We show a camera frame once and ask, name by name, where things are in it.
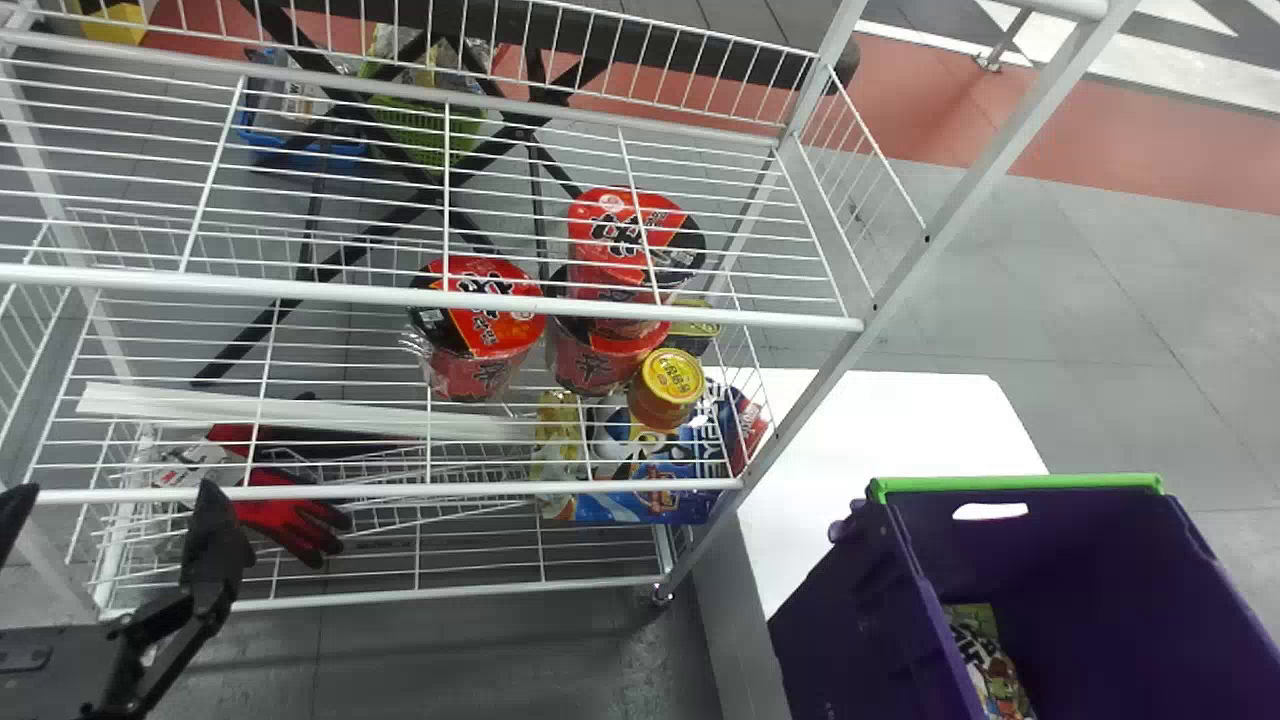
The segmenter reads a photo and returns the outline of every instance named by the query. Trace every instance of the white horizontal bar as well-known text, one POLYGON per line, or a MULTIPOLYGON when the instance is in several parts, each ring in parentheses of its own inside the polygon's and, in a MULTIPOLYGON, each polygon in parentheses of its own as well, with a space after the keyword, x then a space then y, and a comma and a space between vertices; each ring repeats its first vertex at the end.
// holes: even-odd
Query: white horizontal bar
MULTIPOLYGON (((733 478, 710 479, 635 479, 635 480, 504 480, 497 483, 421 483, 421 484, 324 484, 324 486, 261 486, 223 488, 230 500, 375 500, 380 497, 488 497, 497 495, 577 495, 582 492, 635 491, 714 491, 741 489, 733 478)), ((36 505, 86 505, 116 502, 196 502, 200 488, 97 488, 46 489, 36 505)))
POLYGON ((452 102, 466 108, 485 108, 499 113, 517 113, 525 115, 544 115, 566 120, 579 120, 585 123, 600 123, 605 126, 628 127, 635 129, 669 133, 676 137, 699 137, 722 142, 736 142, 755 147, 774 147, 778 138, 774 136, 749 135, 742 132, 701 128, 681 123, 664 120, 652 120, 648 118, 635 118, 627 115, 613 115, 598 113, 595 110, 580 110, 562 105, 547 105, 493 97, 489 95, 474 95, 470 92, 457 92, 452 90, 439 90, 422 87, 420 85, 402 85, 380 82, 356 76, 342 76, 335 73, 317 73, 298 68, 285 68, 265 65, 260 63, 246 63, 239 60, 224 60, 206 55, 192 55, 188 53, 174 53, 170 50, 154 50, 150 47, 134 47, 132 45, 114 45, 110 42, 95 42, 79 37, 65 37, 59 35, 18 32, 0 29, 0 42, 12 42, 28 47, 41 47, 61 53, 74 53, 78 55, 95 55, 115 60, 131 60, 137 63, 150 63, 160 67, 188 68, 195 70, 224 72, 233 76, 247 74, 252 77, 279 79, 284 82, 298 82, 303 85, 317 85, 320 87, 337 87, 361 92, 366 95, 390 94, 406 100, 422 100, 426 102, 452 102))
POLYGON ((1015 8, 1028 8, 1069 20, 1101 20, 1111 9, 1107 0, 1000 0, 1015 8))
MULTIPOLYGON (((581 591, 602 588, 645 587, 663 580, 663 575, 631 575, 625 578, 586 578, 581 580, 547 580, 540 583, 508 583, 493 585, 456 585, 451 588, 424 588, 417 591, 378 591, 276 597, 271 600, 239 600, 232 605, 233 612, 255 610, 296 610, 301 607, 339 607, 378 602, 403 602, 407 600, 438 600, 445 597, 479 597, 492 594, 518 594, 530 592, 581 591)), ((101 620, 119 618, 133 609, 113 609, 102 612, 101 620)))
POLYGON ((69 284, 76 287, 177 292, 184 295, 365 302, 369 305, 390 305, 398 307, 456 307, 463 310, 525 311, 547 315, 582 315, 589 318, 622 318, 632 320, 652 319, 684 323, 744 324, 764 328, 813 328, 846 333, 863 331, 863 322, 858 318, 765 313, 760 310, 685 307, 680 305, 649 305, 641 302, 605 302, 600 300, 567 300, 561 297, 481 295, 407 287, 271 281, 201 273, 174 273, 169 270, 119 270, 0 263, 0 282, 69 284))
POLYGON ((520 442, 530 432, 504 425, 498 418, 465 413, 428 413, 401 407, 371 407, 323 400, 279 400, 192 389, 114 383, 87 383, 76 411, 84 415, 288 425, 315 430, 374 433, 436 441, 480 439, 520 442))

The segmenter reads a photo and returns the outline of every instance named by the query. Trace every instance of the shelf caster wheel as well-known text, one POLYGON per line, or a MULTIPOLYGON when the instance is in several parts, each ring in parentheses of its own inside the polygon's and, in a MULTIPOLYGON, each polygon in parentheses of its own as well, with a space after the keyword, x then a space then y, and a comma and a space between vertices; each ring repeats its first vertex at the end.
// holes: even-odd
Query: shelf caster wheel
POLYGON ((676 596, 658 583, 653 584, 653 592, 649 593, 649 605, 657 610, 666 610, 671 601, 676 600, 676 596))

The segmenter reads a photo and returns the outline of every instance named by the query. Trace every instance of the white floor marking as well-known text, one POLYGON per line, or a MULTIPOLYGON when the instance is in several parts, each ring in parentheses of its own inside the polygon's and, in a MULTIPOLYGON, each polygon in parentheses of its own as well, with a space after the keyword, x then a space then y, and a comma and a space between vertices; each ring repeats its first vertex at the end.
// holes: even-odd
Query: white floor marking
MULTIPOLYGON (((1280 3, 1276 0, 1267 1, 1280 8, 1280 3)), ((1222 20, 1215 18, 1199 3, 1196 3, 1196 0, 1142 0, 1142 4, 1138 5, 1138 12, 1164 18, 1166 20, 1172 20, 1175 23, 1183 23, 1222 35, 1230 35, 1231 37, 1239 37, 1235 31, 1222 24, 1222 20)))
POLYGON ((1254 8, 1266 13, 1268 18, 1280 26, 1280 0, 1249 0, 1249 3, 1252 3, 1254 8))
MULTIPOLYGON (((992 0, 975 0, 1000 27, 1018 14, 1018 9, 992 0)), ((1254 3, 1263 0, 1251 0, 1254 3)), ((1280 0, 1265 0, 1280 14, 1280 0)), ((1032 15, 1015 42, 1037 63, 1047 61, 1070 35, 1074 23, 1048 15, 1032 15)), ((1089 68, 1091 73, 1124 79, 1280 113, 1280 72, 1216 55, 1187 50, 1130 35, 1116 35, 1089 68)))

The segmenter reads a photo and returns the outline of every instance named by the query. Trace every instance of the white plastic strip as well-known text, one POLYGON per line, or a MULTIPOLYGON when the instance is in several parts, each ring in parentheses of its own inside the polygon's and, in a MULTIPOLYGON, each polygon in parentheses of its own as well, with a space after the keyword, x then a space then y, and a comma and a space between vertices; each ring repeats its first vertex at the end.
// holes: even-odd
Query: white plastic strip
POLYGON ((83 415, 288 425, 314 430, 372 433, 392 437, 520 442, 532 430, 503 425, 495 418, 465 413, 424 413, 399 407, 371 407, 320 400, 279 400, 191 389, 154 388, 91 382, 76 405, 83 415))

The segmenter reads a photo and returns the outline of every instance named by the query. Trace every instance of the crate handle hole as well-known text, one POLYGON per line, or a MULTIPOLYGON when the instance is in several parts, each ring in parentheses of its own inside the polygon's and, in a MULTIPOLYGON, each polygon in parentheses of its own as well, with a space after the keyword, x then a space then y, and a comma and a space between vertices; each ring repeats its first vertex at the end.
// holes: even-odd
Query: crate handle hole
POLYGON ((1025 502, 966 502, 951 514, 952 520, 1005 520, 1030 514, 1025 502))

